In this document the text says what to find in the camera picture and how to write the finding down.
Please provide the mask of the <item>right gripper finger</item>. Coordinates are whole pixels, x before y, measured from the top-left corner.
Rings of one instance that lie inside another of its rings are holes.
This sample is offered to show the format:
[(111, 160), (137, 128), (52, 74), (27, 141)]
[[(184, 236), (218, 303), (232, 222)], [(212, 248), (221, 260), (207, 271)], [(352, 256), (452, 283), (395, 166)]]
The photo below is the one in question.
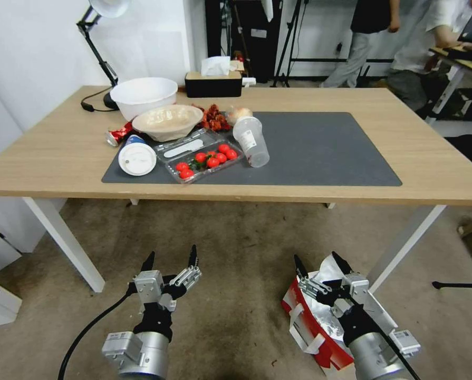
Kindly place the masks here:
[(327, 286), (309, 277), (302, 260), (297, 254), (293, 255), (293, 258), (298, 277), (298, 287), (309, 297), (317, 297), (319, 294), (327, 295)]
[(354, 273), (349, 263), (346, 260), (344, 260), (341, 256), (339, 256), (335, 251), (331, 252), (331, 256), (333, 257), (336, 265), (338, 266), (340, 271), (343, 273), (343, 275)]

